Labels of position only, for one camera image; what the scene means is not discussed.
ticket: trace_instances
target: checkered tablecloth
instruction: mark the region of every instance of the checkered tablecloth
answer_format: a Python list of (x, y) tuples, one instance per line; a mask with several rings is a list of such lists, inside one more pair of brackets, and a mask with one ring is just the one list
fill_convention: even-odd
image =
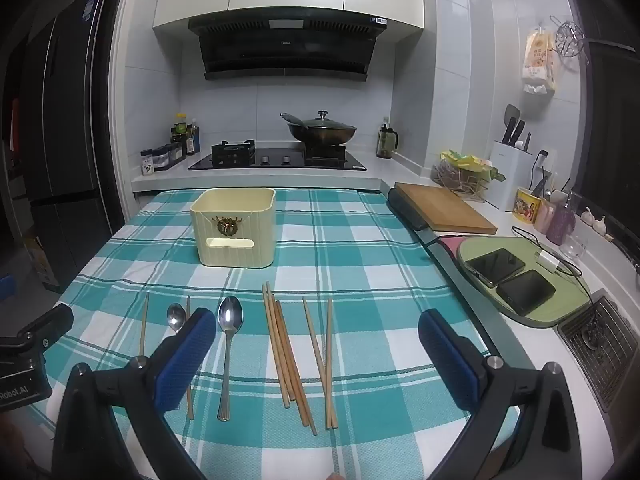
[[(439, 378), (417, 336), (421, 311), (437, 308), (453, 328), (486, 348), (428, 253), (371, 192), (279, 189), (273, 265), (229, 269), (200, 264), (189, 209), (203, 190), (155, 197), (100, 250), (62, 295), (73, 328), (46, 353), (53, 395), (32, 408), (54, 428), (64, 384), (77, 362), (94, 370), (124, 366), (138, 354), (145, 293), (150, 301), (145, 353), (172, 332), (166, 308), (185, 304), (214, 312), (229, 294), (244, 308), (231, 358), (231, 420), (216, 418), (224, 336), (218, 332), (193, 380), (195, 420), (165, 415), (187, 452), (210, 479), (422, 480), (468, 419)], [(303, 428), (295, 404), (285, 410), (270, 349), (261, 286), (282, 303), (312, 415)], [(324, 348), (326, 303), (334, 300), (334, 403), (339, 429), (324, 430), (324, 397), (308, 335), (308, 301)], [(115, 409), (142, 474), (155, 474), (124, 410)], [(511, 434), (510, 412), (500, 439)]]

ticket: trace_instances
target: wok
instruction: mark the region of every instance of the wok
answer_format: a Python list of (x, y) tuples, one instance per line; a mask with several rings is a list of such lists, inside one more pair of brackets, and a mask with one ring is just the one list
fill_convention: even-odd
[(287, 121), (291, 135), (300, 142), (321, 146), (344, 144), (353, 137), (356, 127), (327, 119), (328, 113), (326, 110), (319, 110), (319, 117), (308, 121), (301, 121), (290, 114), (280, 116)]

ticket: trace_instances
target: wire rack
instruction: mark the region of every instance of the wire rack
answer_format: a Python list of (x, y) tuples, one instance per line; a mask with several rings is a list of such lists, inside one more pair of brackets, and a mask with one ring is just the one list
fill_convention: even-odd
[(638, 342), (606, 298), (569, 318), (558, 332), (591, 383), (600, 407), (609, 410)]
[(561, 22), (555, 16), (549, 19), (558, 27), (556, 31), (556, 52), (562, 57), (579, 56), (587, 41), (584, 32), (575, 22)]

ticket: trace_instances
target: power outlet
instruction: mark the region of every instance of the power outlet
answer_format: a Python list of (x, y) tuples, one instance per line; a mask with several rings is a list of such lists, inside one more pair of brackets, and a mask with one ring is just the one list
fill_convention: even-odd
[(548, 155), (547, 156), (540, 156), (540, 158), (538, 159), (538, 164), (536, 166), (537, 169), (539, 169), (540, 171), (542, 171), (542, 168), (545, 168), (545, 174), (547, 173), (553, 173), (554, 171), (554, 166), (556, 164), (556, 157), (558, 156), (558, 152), (556, 152), (556, 150), (553, 150), (551, 148), (543, 148)]

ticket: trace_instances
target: smartphone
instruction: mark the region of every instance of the smartphone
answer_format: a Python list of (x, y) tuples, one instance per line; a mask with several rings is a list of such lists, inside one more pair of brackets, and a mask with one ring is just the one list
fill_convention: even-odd
[(495, 291), (516, 314), (526, 316), (551, 298), (556, 288), (537, 270), (531, 269), (500, 283)]
[(481, 282), (489, 288), (494, 288), (522, 269), (524, 262), (507, 249), (498, 249), (469, 260), (466, 265)]

